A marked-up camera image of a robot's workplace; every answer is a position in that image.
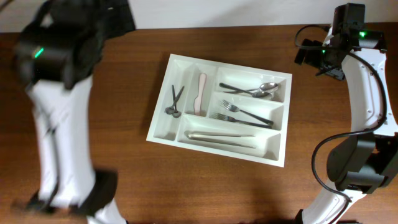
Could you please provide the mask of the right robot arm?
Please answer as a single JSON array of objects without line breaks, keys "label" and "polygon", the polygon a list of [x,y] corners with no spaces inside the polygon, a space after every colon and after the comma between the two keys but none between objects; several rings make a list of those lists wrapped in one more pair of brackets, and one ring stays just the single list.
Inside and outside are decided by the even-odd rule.
[{"label": "right robot arm", "polygon": [[358,200],[388,186],[397,175],[397,123],[391,110],[383,32],[365,27],[364,4],[346,3],[324,26],[324,41],[296,41],[296,64],[307,64],[347,82],[351,129],[337,134],[339,145],[327,159],[328,180],[312,204],[298,212],[296,223],[340,223]]}]

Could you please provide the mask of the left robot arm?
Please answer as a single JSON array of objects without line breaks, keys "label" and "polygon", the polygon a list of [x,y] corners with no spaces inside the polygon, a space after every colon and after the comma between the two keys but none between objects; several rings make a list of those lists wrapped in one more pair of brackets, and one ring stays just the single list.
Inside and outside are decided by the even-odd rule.
[{"label": "left robot arm", "polygon": [[118,173],[91,162],[88,107],[105,42],[135,28],[127,0],[46,1],[22,30],[16,68],[33,104],[41,171],[24,210],[125,222],[115,201]]}]

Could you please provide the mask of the small steel teaspoon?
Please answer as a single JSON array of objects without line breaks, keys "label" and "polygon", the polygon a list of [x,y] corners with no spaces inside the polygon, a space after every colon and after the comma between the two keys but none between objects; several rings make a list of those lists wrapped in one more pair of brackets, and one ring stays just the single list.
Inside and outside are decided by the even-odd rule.
[{"label": "small steel teaspoon", "polygon": [[184,89],[184,87],[182,87],[182,89],[179,91],[179,93],[176,94],[175,93],[175,88],[174,88],[174,86],[172,86],[172,93],[173,93],[173,96],[174,96],[174,102],[173,102],[173,105],[172,105],[172,116],[174,118],[179,118],[181,116],[181,112],[177,109],[177,103],[178,103],[178,100],[181,97],[183,89]]},{"label": "small steel teaspoon", "polygon": [[172,106],[169,106],[169,107],[167,107],[165,109],[165,113],[166,114],[171,114],[174,118],[179,118],[181,116],[182,113],[180,111],[178,111],[177,103],[178,103],[178,101],[179,101],[179,99],[180,99],[180,97],[181,97],[181,95],[183,93],[184,88],[185,87],[183,86],[181,88],[181,90],[179,91],[179,93],[176,95],[175,94],[175,88],[172,85],[172,93],[173,93],[173,97],[174,97],[174,102],[173,102]]}]

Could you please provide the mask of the white cutlery tray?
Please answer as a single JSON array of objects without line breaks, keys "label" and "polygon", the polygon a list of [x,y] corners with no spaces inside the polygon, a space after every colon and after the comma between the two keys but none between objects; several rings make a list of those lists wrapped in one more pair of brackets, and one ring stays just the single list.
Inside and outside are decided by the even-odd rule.
[{"label": "white cutlery tray", "polygon": [[[201,113],[197,116],[194,114],[193,102],[198,94],[198,81],[201,73],[207,74],[207,78]],[[279,88],[272,92],[274,97],[271,100],[253,98],[246,93],[239,93],[219,86],[219,83],[225,83],[247,90],[259,88],[261,84],[267,82],[275,82],[279,85]],[[174,102],[172,85],[176,94],[183,86],[185,87],[177,103],[177,109],[182,113],[179,118],[165,113],[165,109],[172,106]],[[172,54],[169,57],[146,139],[150,142],[283,167],[291,87],[292,75],[289,73]],[[271,129],[267,129],[210,118],[210,114],[220,113],[242,121],[266,124],[242,112],[228,111],[221,105],[221,100],[226,100],[244,111],[269,119],[274,124]],[[255,135],[254,138],[241,138],[235,139],[235,141],[250,144],[256,148],[191,140],[184,135],[185,131]]]}]

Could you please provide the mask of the large steel spoon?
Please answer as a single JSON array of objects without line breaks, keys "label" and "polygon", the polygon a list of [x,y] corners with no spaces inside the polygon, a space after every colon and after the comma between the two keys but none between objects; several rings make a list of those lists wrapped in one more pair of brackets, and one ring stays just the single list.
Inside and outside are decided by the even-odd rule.
[{"label": "large steel spoon", "polygon": [[239,93],[246,93],[248,95],[251,95],[253,98],[262,98],[265,100],[271,100],[274,97],[274,95],[272,93],[269,93],[264,90],[256,90],[256,91],[243,90],[243,89],[231,86],[231,85],[227,85],[225,83],[219,83],[219,86],[222,88],[229,89],[229,90],[237,91]]},{"label": "large steel spoon", "polygon": [[266,91],[269,93],[275,92],[279,88],[279,85],[275,82],[267,82],[260,85],[259,88],[247,89],[247,91]]}]

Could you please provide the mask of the steel serrated tongs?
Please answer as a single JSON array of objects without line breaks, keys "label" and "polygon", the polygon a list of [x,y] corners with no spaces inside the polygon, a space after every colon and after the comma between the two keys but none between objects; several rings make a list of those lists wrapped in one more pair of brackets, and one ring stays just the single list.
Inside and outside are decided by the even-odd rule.
[{"label": "steel serrated tongs", "polygon": [[246,147],[255,149],[256,146],[250,144],[243,144],[235,141],[235,139],[241,138],[254,138],[255,135],[250,134],[231,134],[231,133],[212,133],[203,131],[185,131],[184,135],[191,140],[211,142],[215,144],[224,144],[236,147]]}]

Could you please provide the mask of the steel fork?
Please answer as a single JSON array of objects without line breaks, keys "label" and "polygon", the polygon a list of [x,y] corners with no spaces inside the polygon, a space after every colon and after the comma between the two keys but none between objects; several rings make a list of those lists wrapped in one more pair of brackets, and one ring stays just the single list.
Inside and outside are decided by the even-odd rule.
[{"label": "steel fork", "polygon": [[219,119],[222,121],[227,121],[227,122],[232,122],[232,123],[246,124],[246,125],[255,126],[258,128],[267,128],[267,129],[272,128],[272,126],[268,125],[268,124],[258,124],[258,123],[248,122],[248,121],[242,121],[242,120],[236,119],[232,116],[228,116],[228,115],[220,114],[220,113],[212,113],[212,114],[210,114],[210,118]]},{"label": "steel fork", "polygon": [[246,115],[249,115],[249,116],[251,116],[251,117],[253,117],[253,118],[255,118],[255,119],[259,120],[259,121],[262,121],[263,123],[266,123],[266,124],[268,124],[270,126],[272,126],[274,124],[273,121],[271,121],[269,119],[262,118],[262,117],[257,116],[257,115],[254,115],[254,114],[252,114],[250,112],[244,111],[244,110],[238,108],[237,106],[235,106],[234,104],[232,104],[232,103],[230,103],[230,102],[228,102],[226,100],[221,100],[220,103],[228,111],[232,111],[234,113],[242,112],[242,113],[244,113]]}]

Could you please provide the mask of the pink plastic knife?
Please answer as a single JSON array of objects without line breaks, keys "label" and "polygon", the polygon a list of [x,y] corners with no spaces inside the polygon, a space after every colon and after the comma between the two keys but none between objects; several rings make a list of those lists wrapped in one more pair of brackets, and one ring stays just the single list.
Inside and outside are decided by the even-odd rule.
[{"label": "pink plastic knife", "polygon": [[207,78],[207,74],[205,74],[205,73],[201,73],[199,75],[198,94],[193,102],[194,114],[197,116],[199,116],[201,113],[201,103],[202,103],[203,93],[204,93],[204,89],[205,89],[205,85],[206,85],[206,78]]}]

